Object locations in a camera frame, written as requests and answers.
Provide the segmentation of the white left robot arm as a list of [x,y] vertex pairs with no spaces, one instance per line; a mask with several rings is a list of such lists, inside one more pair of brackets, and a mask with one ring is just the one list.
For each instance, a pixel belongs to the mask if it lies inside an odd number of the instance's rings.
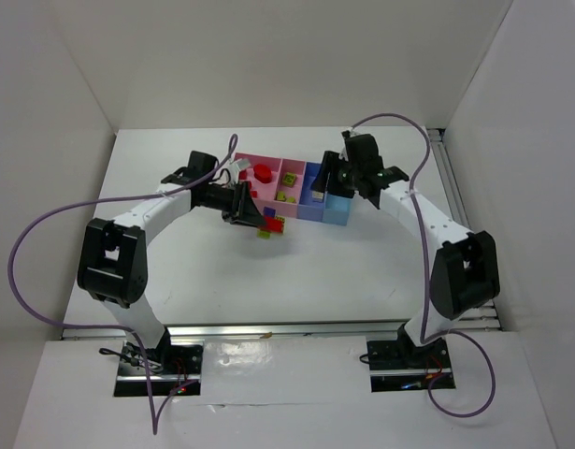
[[221,167],[207,153],[192,152],[185,167],[161,180],[154,197],[111,220],[92,219],[86,226],[79,259],[78,286],[101,302],[128,341],[143,346],[148,359],[163,365],[172,346],[167,328],[155,316],[145,290],[149,278],[147,249],[169,225],[196,208],[217,210],[230,225],[260,227],[265,223],[251,188],[238,177],[251,166],[237,159],[222,172],[227,183],[210,173]]

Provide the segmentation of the white lego brick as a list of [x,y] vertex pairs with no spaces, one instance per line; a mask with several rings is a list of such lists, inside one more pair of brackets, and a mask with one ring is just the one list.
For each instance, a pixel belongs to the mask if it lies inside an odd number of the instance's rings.
[[321,203],[321,202],[324,202],[325,192],[318,192],[318,191],[311,190],[310,196],[311,196],[311,200],[313,202]]

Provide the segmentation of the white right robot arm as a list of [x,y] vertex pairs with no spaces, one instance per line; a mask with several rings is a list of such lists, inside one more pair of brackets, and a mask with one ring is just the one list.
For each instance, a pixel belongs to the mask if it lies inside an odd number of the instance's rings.
[[399,167],[386,167],[370,134],[343,133],[341,152],[327,151],[311,185],[318,194],[361,196],[396,219],[423,251],[422,309],[397,331],[395,353],[424,355],[468,311],[500,293],[494,238],[473,232],[442,212],[413,185]]

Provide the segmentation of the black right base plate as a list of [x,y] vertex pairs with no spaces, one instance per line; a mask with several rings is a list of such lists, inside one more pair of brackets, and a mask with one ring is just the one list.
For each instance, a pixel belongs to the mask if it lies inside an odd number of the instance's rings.
[[444,340],[403,356],[394,340],[369,340],[359,361],[368,366],[372,393],[455,389],[452,363]]

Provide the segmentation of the green lego plate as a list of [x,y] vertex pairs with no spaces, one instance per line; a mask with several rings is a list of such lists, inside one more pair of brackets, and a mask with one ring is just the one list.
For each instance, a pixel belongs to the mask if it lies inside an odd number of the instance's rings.
[[269,239],[270,236],[273,235],[273,234],[282,235],[282,234],[279,234],[279,233],[270,233],[270,232],[267,232],[267,231],[263,230],[262,227],[259,227],[258,230],[257,230],[257,237],[258,237],[258,238],[261,238],[261,239]]

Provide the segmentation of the small pink container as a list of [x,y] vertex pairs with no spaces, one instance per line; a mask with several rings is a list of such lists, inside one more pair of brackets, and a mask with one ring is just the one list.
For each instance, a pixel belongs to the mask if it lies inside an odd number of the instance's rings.
[[[300,193],[302,190],[303,175],[305,171],[305,162],[302,160],[294,159],[281,159],[280,167],[276,177],[277,184],[275,187],[275,192],[273,196],[273,208],[276,210],[277,214],[280,216],[288,218],[297,217],[297,206],[300,198]],[[281,179],[286,172],[292,172],[297,175],[297,181],[294,187],[289,188],[281,184]],[[279,202],[276,200],[277,192],[283,191],[287,199],[285,202]]]

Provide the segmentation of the green lego brick with studs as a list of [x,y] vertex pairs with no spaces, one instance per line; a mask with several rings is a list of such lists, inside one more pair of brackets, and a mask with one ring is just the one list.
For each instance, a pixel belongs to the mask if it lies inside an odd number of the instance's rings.
[[296,181],[297,181],[297,175],[296,174],[294,174],[292,172],[286,172],[281,179],[281,184],[283,186],[292,188],[295,186]]

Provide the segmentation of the aluminium side rail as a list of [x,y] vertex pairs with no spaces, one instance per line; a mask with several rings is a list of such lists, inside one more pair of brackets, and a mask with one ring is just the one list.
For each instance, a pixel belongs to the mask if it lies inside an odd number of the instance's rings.
[[438,314],[455,321],[481,307],[500,293],[494,238],[486,231],[472,231],[453,166],[444,143],[444,131],[428,131],[452,219],[440,227],[442,236],[429,284],[431,303]]

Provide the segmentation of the dark blue container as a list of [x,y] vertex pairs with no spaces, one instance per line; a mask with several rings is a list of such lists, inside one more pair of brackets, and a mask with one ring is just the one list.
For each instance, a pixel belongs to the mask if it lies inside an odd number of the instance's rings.
[[323,199],[314,198],[314,191],[311,190],[311,185],[319,174],[320,168],[320,163],[307,162],[305,164],[302,190],[297,206],[297,218],[300,220],[312,222],[323,220],[325,202]]

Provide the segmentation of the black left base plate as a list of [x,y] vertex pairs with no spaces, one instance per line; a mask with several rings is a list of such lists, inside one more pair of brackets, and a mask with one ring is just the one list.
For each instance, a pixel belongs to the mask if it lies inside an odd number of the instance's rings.
[[[172,345],[165,359],[148,355],[151,372],[151,392],[165,397],[179,388],[178,396],[199,396],[203,346],[201,344]],[[138,347],[125,343],[120,351],[113,396],[137,398],[148,395],[144,359]]]

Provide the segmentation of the light blue container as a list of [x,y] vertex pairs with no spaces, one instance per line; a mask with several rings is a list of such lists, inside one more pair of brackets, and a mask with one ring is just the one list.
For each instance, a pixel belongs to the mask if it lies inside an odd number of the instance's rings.
[[326,195],[322,221],[325,224],[346,226],[351,212],[352,200],[348,197]]

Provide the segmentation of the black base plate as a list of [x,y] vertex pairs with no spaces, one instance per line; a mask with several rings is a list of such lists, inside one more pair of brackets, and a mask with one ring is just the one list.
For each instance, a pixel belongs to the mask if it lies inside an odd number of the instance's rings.
[[444,340],[403,356],[394,340],[369,340],[359,361],[368,366],[372,393],[455,389],[452,363]]
[[[165,359],[148,355],[151,372],[151,392],[165,397],[179,388],[178,396],[199,396],[203,346],[201,344],[172,345]],[[148,395],[144,359],[138,347],[125,343],[120,351],[113,396],[137,398]]]

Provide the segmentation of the aluminium front rail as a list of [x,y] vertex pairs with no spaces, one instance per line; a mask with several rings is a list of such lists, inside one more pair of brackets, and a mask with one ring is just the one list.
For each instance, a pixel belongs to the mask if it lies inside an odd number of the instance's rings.
[[[460,330],[500,330],[501,324],[494,309],[480,310],[486,314],[474,313],[470,318],[463,318],[456,323]],[[254,325],[216,325],[216,326],[171,326],[168,331],[172,337],[206,338],[206,337],[261,337],[272,333],[272,336],[325,336],[347,334],[377,334],[396,332],[401,326],[398,321],[359,321],[359,322],[326,322],[326,323],[292,323],[292,324],[254,324]],[[62,340],[97,340],[122,338],[124,333],[116,329],[79,329],[65,330]]]

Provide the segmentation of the large red lego brick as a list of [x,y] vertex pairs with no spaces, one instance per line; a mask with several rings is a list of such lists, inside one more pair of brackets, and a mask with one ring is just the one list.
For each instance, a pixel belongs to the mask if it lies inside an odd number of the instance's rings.
[[282,234],[284,232],[284,227],[285,227],[285,219],[283,217],[265,216],[265,224],[263,225],[262,229],[270,233]]

